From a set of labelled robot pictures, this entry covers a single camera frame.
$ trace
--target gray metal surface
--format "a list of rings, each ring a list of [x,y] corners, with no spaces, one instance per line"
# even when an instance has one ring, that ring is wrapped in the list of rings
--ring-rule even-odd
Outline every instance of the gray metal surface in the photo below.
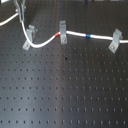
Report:
[[[29,0],[26,27],[41,43],[59,30],[128,39],[128,4]],[[0,7],[0,20],[14,14],[13,2]],[[0,27],[0,128],[127,128],[128,45],[113,54],[110,41],[68,36],[28,52],[19,19]]]

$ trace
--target white cable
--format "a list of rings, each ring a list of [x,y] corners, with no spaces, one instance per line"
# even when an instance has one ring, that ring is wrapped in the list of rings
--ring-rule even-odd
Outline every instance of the white cable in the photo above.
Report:
[[[66,31],[66,33],[69,35],[86,37],[86,34],[84,34],[84,33],[78,33],[78,32],[72,32],[72,31]]]
[[[1,0],[1,3],[5,3],[5,2],[7,2],[7,1],[9,1],[9,0]]]
[[[44,42],[44,43],[41,43],[41,44],[33,44],[33,43],[30,41],[30,39],[28,38],[28,35],[27,35],[27,33],[26,33],[26,30],[25,30],[25,26],[24,26],[24,22],[23,22],[23,21],[22,21],[22,28],[23,28],[23,32],[24,32],[24,35],[25,35],[27,41],[29,42],[29,44],[30,44],[33,48],[41,48],[41,47],[47,45],[48,43],[50,43],[50,42],[55,38],[55,36],[52,36],[49,40],[47,40],[47,41]]]
[[[8,18],[6,21],[3,21],[0,23],[0,26],[3,26],[5,24],[7,24],[9,21],[13,20],[15,17],[18,16],[18,13],[16,13],[15,15],[11,16],[10,18]]]
[[[78,33],[78,32],[72,32],[72,31],[66,31],[66,33],[69,34],[69,35],[81,36],[81,37],[86,37],[86,35],[87,35],[87,34],[84,34],[84,33]],[[109,36],[98,36],[98,35],[90,35],[90,38],[113,40],[112,37],[109,37]],[[120,43],[128,43],[128,40],[120,40]]]
[[[113,40],[112,37],[109,37],[109,36],[97,36],[97,35],[90,35],[91,38],[94,38],[94,39],[104,39],[104,40]]]

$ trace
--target cable clamp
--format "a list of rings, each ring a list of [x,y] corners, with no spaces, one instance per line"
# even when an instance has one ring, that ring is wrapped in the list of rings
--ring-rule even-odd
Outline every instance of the cable clamp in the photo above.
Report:
[[[34,41],[37,32],[38,32],[38,30],[34,26],[29,25],[28,29],[26,30],[26,33],[27,33],[28,38],[30,39],[31,42]],[[26,51],[28,51],[29,48],[30,48],[30,44],[26,40],[25,43],[24,43],[24,45],[23,45],[23,49],[26,50]]]
[[[26,3],[26,0],[22,0],[22,4],[21,4],[21,8],[20,8],[20,5],[18,4],[17,0],[14,0],[14,4],[16,6],[16,12],[19,14],[20,22],[22,22],[22,20],[23,21],[25,20],[25,18],[24,18],[24,12],[26,9],[25,3]]]
[[[117,28],[115,29],[115,32],[113,33],[113,41],[109,45],[109,49],[115,53],[117,48],[119,47],[120,40],[123,39],[122,32],[118,30]]]
[[[60,21],[59,27],[61,44],[67,44],[66,21]]]

